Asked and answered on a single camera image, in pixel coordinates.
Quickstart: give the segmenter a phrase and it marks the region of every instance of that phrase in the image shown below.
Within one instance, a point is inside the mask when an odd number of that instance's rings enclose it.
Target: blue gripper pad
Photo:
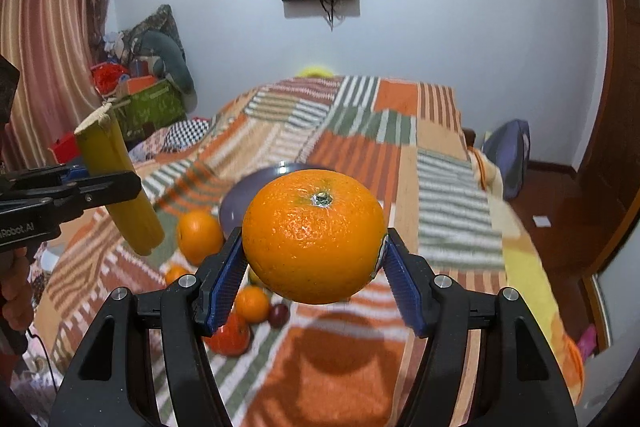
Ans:
[[[229,252],[220,276],[211,291],[207,326],[212,334],[226,324],[246,266],[247,261],[242,248],[242,238],[240,238]]]
[[[89,171],[84,165],[74,165],[69,167],[69,172],[66,176],[63,176],[62,182],[68,183],[73,180],[77,180],[78,178],[87,178],[89,176]]]
[[[417,284],[412,278],[407,265],[405,264],[399,249],[411,255],[406,250],[404,243],[400,239],[398,232],[389,229],[386,238],[386,252],[382,267],[385,270],[386,279],[391,286],[391,292],[396,300],[396,305],[402,315],[404,323],[414,330],[417,337],[428,336],[428,325],[422,315],[422,298]]]

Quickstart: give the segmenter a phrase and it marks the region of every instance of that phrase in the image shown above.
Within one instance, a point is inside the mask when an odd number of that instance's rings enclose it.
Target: tangerine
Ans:
[[[206,256],[218,253],[225,242],[218,220],[206,210],[182,214],[175,237],[183,256],[194,266],[200,266]]]
[[[180,279],[180,277],[182,277],[183,275],[187,275],[188,273],[191,272],[184,266],[180,266],[179,264],[172,264],[169,267],[169,270],[167,270],[164,274],[164,281],[166,282],[167,286],[169,286],[173,281],[175,281],[176,279]]]
[[[324,170],[296,171],[265,185],[242,222],[247,261],[287,299],[327,304],[349,298],[375,276],[385,218],[360,182]]]
[[[251,324],[267,320],[271,304],[258,286],[245,286],[236,295],[236,313]]]

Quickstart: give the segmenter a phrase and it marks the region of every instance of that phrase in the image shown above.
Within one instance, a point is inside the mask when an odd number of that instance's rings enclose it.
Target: curtain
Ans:
[[[20,70],[2,140],[8,170],[51,162],[47,149],[100,104],[90,66],[106,2],[0,0],[0,53]]]

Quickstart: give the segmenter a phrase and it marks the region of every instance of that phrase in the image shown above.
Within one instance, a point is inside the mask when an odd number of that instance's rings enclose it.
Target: checkered cloth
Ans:
[[[164,139],[162,152],[178,152],[188,149],[204,138],[211,126],[211,120],[192,118],[182,120],[169,127]]]

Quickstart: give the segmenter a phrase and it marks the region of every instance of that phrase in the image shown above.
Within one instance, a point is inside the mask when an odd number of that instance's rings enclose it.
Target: bed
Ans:
[[[540,259],[509,205],[480,188],[451,88],[374,76],[292,78],[242,94],[214,122],[190,149],[138,165],[166,230],[151,256],[135,256],[104,209],[66,245],[34,322],[61,374],[110,290],[163,288],[168,263],[194,269],[176,248],[181,213],[206,208],[217,214],[225,193],[244,175],[280,161],[302,161],[365,184],[388,225],[436,273],[476,291],[518,289],[578,400],[581,361]],[[267,323],[254,327],[252,347],[242,357],[208,351],[233,424],[393,425],[425,341],[402,323],[384,273],[348,302],[290,308],[282,330]],[[152,335],[151,346],[160,416],[175,425],[159,335]],[[479,332],[471,331],[452,425],[468,415],[478,350]]]

